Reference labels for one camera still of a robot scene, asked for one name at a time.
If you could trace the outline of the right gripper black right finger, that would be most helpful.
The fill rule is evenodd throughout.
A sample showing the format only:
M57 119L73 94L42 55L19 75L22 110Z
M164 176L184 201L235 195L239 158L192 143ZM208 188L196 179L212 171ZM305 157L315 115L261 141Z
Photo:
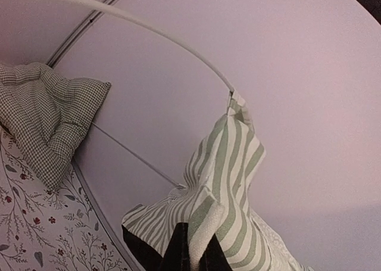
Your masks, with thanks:
M206 250L199 261L200 271L231 271L231 267L227 262L220 243L213 235Z

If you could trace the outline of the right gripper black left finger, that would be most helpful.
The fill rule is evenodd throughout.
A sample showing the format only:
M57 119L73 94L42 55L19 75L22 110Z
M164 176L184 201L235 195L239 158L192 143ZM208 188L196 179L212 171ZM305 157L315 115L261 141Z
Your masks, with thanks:
M178 223L175 226L164 257L161 260L160 271L190 271L190 256L188 247L188 224Z

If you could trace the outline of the green striped pet tent fabric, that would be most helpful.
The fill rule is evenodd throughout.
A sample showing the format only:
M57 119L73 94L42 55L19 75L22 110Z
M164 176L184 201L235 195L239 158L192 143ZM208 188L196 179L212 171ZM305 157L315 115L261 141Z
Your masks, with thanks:
M123 239L140 265L159 270L175 226L187 223L190 270L199 270L213 235L231 270L305 270L250 206L248 189L265 154L245 100L232 92L225 114L188 161L185 185L124 215Z

